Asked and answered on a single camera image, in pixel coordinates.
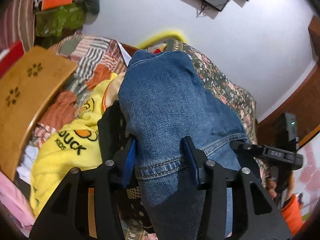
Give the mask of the orange right sleeve forearm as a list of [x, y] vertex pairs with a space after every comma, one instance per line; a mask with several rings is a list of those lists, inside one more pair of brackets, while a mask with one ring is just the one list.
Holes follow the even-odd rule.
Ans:
[[281, 214], [287, 223], [292, 235], [296, 235], [303, 226], [299, 201], [295, 194], [285, 201]]

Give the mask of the person's right hand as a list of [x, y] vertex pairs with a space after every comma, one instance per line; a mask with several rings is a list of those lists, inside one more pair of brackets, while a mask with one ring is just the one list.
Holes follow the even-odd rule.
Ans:
[[[291, 174], [287, 180], [287, 183], [288, 183], [288, 187], [287, 187], [287, 193], [285, 196], [285, 200], [289, 200], [292, 197], [293, 190], [295, 189], [295, 178], [294, 178], [293, 172], [291, 172]], [[271, 178], [267, 179], [266, 189], [272, 199], [276, 198], [276, 196], [277, 196], [277, 193], [275, 191], [276, 185], [277, 185], [276, 182], [273, 181]]]

